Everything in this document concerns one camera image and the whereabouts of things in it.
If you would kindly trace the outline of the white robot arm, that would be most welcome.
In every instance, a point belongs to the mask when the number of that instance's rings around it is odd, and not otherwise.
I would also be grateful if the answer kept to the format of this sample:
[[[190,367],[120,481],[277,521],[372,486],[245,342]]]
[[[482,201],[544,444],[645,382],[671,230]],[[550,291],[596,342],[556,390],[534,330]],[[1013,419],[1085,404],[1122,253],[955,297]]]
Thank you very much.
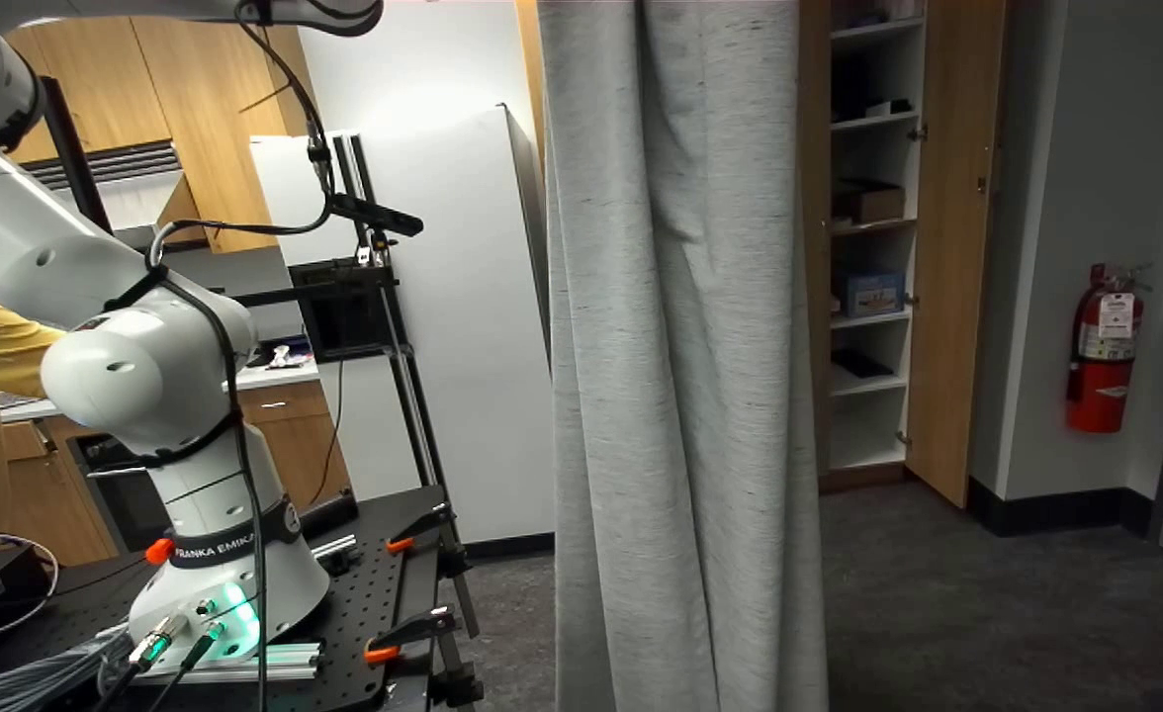
[[[78,15],[365,36],[385,0],[0,0],[0,304],[61,330],[38,357],[42,395],[138,454],[169,515],[174,552],[132,599],[125,630],[174,619],[200,638],[221,624],[250,649],[302,624],[331,589],[261,431],[237,412],[252,318],[13,162],[38,114],[34,65],[13,36]]]

